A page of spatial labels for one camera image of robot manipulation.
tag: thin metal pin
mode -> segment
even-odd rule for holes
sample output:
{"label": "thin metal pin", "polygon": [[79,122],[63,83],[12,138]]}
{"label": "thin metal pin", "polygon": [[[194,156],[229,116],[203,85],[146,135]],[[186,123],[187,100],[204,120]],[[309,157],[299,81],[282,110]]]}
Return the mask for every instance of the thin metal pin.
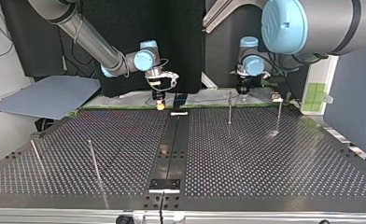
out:
{"label": "thin metal pin", "polygon": [[281,113],[282,113],[282,101],[279,103],[279,111],[278,111],[278,121],[276,123],[276,131],[279,132],[279,121],[281,120]]}
{"label": "thin metal pin", "polygon": [[99,169],[98,169],[98,162],[96,161],[96,158],[95,158],[95,151],[93,150],[93,146],[92,146],[92,140],[88,140],[88,146],[91,151],[93,166],[95,167],[96,175],[98,177],[98,180],[102,181],[101,174],[99,173]]}
{"label": "thin metal pin", "polygon": [[232,123],[232,93],[230,92],[230,96],[229,96],[229,124]]}
{"label": "thin metal pin", "polygon": [[32,147],[35,151],[35,156],[37,157],[38,160],[41,160],[40,155],[38,154],[38,151],[37,151],[37,146],[35,145],[35,141],[33,139],[31,140],[31,144],[32,144]]}

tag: perforated metal table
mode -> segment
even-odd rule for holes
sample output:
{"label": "perforated metal table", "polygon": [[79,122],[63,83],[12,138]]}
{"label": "perforated metal table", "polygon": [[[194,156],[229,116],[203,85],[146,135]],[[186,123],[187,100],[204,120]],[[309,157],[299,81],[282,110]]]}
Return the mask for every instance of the perforated metal table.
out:
{"label": "perforated metal table", "polygon": [[[366,213],[366,162],[284,108],[87,110],[0,161],[0,208]],[[96,154],[97,179],[88,141]],[[149,193],[154,180],[180,192]]]}

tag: light blue joint cap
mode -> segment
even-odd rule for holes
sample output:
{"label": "light blue joint cap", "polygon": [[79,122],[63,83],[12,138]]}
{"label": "light blue joint cap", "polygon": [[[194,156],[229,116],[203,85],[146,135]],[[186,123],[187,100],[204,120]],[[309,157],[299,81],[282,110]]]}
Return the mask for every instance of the light blue joint cap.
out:
{"label": "light blue joint cap", "polygon": [[256,77],[260,75],[265,69],[263,59],[256,55],[246,57],[244,59],[243,66],[247,74],[250,75],[251,77]]}
{"label": "light blue joint cap", "polygon": [[241,48],[256,48],[259,46],[258,38],[254,36],[245,36],[241,39],[241,44],[239,47]]}
{"label": "light blue joint cap", "polygon": [[134,56],[134,65],[140,71],[147,71],[151,69],[156,62],[156,57],[148,49],[138,51]]}
{"label": "light blue joint cap", "polygon": [[111,75],[103,66],[101,66],[102,72],[104,73],[105,77],[115,77]]}
{"label": "light blue joint cap", "polygon": [[298,0],[269,0],[262,12],[261,25],[262,38],[271,52],[295,54],[305,46],[308,20]]}
{"label": "light blue joint cap", "polygon": [[140,43],[140,49],[145,49],[145,48],[157,48],[157,41],[155,40],[148,40],[148,41],[144,41],[142,43]]}

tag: robotic arm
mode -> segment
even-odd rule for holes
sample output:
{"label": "robotic arm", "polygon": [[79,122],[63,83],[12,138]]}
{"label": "robotic arm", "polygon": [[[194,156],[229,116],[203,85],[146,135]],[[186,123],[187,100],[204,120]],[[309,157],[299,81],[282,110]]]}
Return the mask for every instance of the robotic arm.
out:
{"label": "robotic arm", "polygon": [[366,0],[219,0],[204,18],[204,30],[211,33],[243,5],[263,9],[261,35],[271,52],[259,52],[256,37],[241,39],[236,70],[241,94],[264,72],[295,71],[366,46]]}
{"label": "robotic arm", "polygon": [[[155,91],[154,98],[157,108],[164,109],[165,91],[177,84],[178,74],[163,71],[162,60],[154,40],[140,43],[137,52],[122,54],[110,46],[90,23],[78,13],[77,0],[29,0],[29,3],[40,16],[52,24],[56,24],[70,35],[75,44],[90,53],[101,65],[106,77],[118,77],[130,72],[143,71],[148,84]],[[171,79],[171,87],[161,89],[163,78]]]}

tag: small yellow object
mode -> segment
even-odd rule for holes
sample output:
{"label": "small yellow object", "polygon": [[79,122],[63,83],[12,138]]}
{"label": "small yellow object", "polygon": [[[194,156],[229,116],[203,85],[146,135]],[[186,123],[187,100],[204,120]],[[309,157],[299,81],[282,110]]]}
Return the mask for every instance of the small yellow object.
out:
{"label": "small yellow object", "polygon": [[157,109],[158,110],[164,110],[165,109],[165,104],[158,104]]}

